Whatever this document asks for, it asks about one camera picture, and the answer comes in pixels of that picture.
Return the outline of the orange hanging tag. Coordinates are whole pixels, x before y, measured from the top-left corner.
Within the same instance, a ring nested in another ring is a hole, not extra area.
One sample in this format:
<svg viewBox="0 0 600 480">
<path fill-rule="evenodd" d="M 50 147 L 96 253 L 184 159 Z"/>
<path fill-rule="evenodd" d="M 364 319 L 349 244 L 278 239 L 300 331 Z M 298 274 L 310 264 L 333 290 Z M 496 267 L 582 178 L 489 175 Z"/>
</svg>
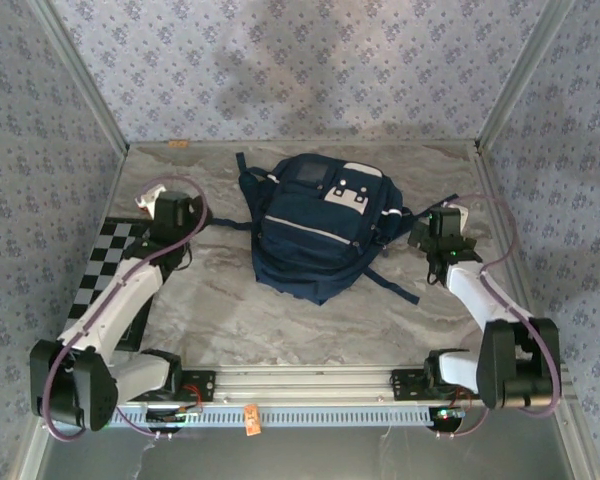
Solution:
<svg viewBox="0 0 600 480">
<path fill-rule="evenodd" d="M 244 423 L 247 436 L 255 436 L 262 432 L 258 406 L 249 404 L 244 407 Z"/>
</svg>

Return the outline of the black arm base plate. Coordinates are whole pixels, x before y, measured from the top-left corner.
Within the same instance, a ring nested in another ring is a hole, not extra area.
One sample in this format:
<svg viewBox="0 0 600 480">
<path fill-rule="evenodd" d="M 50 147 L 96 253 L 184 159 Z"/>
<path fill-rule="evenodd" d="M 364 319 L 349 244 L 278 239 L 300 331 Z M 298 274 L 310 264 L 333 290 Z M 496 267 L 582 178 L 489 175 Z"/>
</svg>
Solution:
<svg viewBox="0 0 600 480">
<path fill-rule="evenodd" d="M 433 373 L 423 368 L 400 368 L 391 371 L 389 383 L 396 401 L 447 402 L 457 389 L 467 391 L 471 399 L 480 399 L 474 369 Z"/>
<path fill-rule="evenodd" d="M 214 400 L 216 372 L 213 370 L 184 370 L 168 400 L 200 404 Z"/>
</svg>

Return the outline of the navy blue student backpack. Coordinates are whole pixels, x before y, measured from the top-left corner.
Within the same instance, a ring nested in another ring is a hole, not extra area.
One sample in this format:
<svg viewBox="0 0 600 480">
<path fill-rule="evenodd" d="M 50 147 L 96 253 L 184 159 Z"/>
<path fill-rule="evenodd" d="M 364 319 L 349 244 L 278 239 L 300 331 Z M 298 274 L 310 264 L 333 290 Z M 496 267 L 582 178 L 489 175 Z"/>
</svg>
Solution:
<svg viewBox="0 0 600 480">
<path fill-rule="evenodd" d="M 216 225 L 247 231 L 255 278 L 281 293 L 322 305 L 361 276 L 417 304 L 372 262 L 413 223 L 403 195 L 379 168 L 315 153 L 250 167 L 238 153 L 238 183 L 251 219 Z"/>
</svg>

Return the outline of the aluminium mounting rail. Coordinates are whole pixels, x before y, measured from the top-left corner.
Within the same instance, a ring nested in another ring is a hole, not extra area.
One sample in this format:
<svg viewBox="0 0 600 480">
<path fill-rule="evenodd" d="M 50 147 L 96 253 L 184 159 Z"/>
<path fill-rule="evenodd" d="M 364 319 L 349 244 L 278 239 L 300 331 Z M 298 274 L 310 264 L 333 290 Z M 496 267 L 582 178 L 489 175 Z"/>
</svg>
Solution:
<svg viewBox="0 0 600 480">
<path fill-rule="evenodd" d="M 455 397 L 447 402 L 396 401 L 389 383 L 394 369 L 382 366 L 224 366 L 194 370 L 216 372 L 214 400 L 200 403 L 203 406 L 337 406 L 382 402 L 439 406 L 477 400 L 471 399 L 470 394 L 462 390 L 460 397 L 455 393 Z M 93 399 L 97 406 L 106 407 L 146 404 L 168 409 L 177 405 L 194 405 L 167 399 L 183 371 L 169 373 L 166 383 L 160 386 L 156 367 L 131 366 L 119 373 L 103 369 L 85 380 L 87 392 L 69 404 L 85 409 L 88 400 Z"/>
</svg>

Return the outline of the black grey chessboard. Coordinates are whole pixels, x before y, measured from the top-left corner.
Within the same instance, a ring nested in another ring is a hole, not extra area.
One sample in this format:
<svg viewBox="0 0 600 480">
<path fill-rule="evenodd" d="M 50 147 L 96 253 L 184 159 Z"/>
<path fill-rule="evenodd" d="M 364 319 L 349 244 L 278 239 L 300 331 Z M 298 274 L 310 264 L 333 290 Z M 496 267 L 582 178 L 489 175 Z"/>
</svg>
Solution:
<svg viewBox="0 0 600 480">
<path fill-rule="evenodd" d="M 137 218 L 107 217 L 104 220 L 69 311 L 69 321 L 78 320 L 95 302 L 113 278 L 123 251 L 147 234 L 149 224 L 148 220 Z M 138 311 L 122 334 L 116 351 L 140 350 L 152 302 L 153 298 L 150 298 Z"/>
</svg>

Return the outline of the aluminium frame post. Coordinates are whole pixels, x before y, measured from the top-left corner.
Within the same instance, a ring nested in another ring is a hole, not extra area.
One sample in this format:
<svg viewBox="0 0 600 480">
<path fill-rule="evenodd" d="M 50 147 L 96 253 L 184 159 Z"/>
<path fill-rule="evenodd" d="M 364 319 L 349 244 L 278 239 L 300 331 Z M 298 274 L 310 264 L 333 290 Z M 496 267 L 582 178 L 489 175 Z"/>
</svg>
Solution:
<svg viewBox="0 0 600 480">
<path fill-rule="evenodd" d="M 476 137 L 475 145 L 480 154 L 492 148 L 574 3 L 575 0 L 546 0 L 524 48 Z"/>
<path fill-rule="evenodd" d="M 125 156 L 129 148 L 128 142 L 51 0 L 26 0 L 26 2 L 44 29 L 51 45 L 68 70 L 109 143 L 119 154 Z"/>
</svg>

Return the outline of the aluminium side rail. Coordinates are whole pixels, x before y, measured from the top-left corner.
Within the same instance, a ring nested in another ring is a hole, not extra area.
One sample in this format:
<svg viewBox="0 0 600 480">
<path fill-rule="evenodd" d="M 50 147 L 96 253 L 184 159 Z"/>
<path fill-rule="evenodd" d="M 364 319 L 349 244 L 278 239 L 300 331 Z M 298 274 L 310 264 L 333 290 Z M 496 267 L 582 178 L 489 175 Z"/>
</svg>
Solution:
<svg viewBox="0 0 600 480">
<path fill-rule="evenodd" d="M 530 311 L 535 317 L 543 317 L 544 308 L 532 296 L 529 269 L 523 262 L 522 243 L 515 216 L 500 192 L 489 158 L 480 154 L 473 143 L 469 144 L 468 154 L 475 166 L 478 192 L 487 197 L 486 200 L 480 200 L 480 203 L 489 218 L 496 258 L 502 258 L 502 261 L 491 266 L 488 271 L 493 278 L 498 278 L 499 285 L 520 307 Z"/>
</svg>

